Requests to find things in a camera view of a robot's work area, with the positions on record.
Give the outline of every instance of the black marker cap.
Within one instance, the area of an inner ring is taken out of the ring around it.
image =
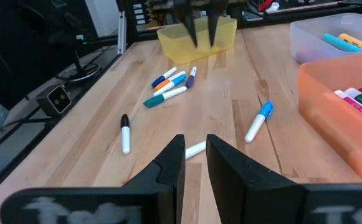
[[[128,116],[124,114],[121,117],[121,128],[122,127],[129,127],[130,126],[130,120],[128,119]]]

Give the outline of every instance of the plastic storage container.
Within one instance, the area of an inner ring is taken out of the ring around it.
[[[197,48],[194,47],[192,38],[183,24],[176,24],[157,30],[164,54],[174,63],[189,63],[193,60],[233,48],[237,26],[235,19],[219,17],[216,38],[212,47],[209,41],[207,17],[195,19],[194,25],[198,38]]]
[[[362,177],[362,113],[334,94],[350,87],[362,87],[362,53],[303,64],[298,74],[298,108]]]
[[[291,23],[292,57],[300,63],[305,63],[355,54],[338,50],[322,41],[321,37],[326,33],[336,37],[346,33],[362,40],[362,15],[346,13]]]

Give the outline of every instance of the yellow container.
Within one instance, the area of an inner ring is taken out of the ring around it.
[[[189,36],[183,24],[176,24],[157,30],[164,54],[174,63],[189,63],[220,51],[233,48],[236,34],[236,19],[220,16],[218,19],[216,38],[214,45],[210,46],[208,35],[207,17],[194,20],[198,47],[195,48],[192,38]]]

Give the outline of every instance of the purple marker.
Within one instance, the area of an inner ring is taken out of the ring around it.
[[[194,77],[196,76],[196,66],[194,66],[191,70],[191,73],[189,74],[188,80],[186,80],[186,88],[191,88],[193,86],[194,83]]]

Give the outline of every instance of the butcher block tabletop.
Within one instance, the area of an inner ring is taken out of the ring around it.
[[[176,134],[186,147],[215,134],[298,183],[361,182],[298,113],[298,63],[290,56],[290,24],[237,30],[233,49],[177,66],[197,67],[194,86],[153,108],[151,82],[172,68],[158,40],[137,42],[0,185],[0,206],[32,187],[120,187]],[[262,104],[274,113],[247,144]],[[121,149],[120,118],[128,114],[131,152]],[[186,161],[183,223],[221,223],[206,154]]]

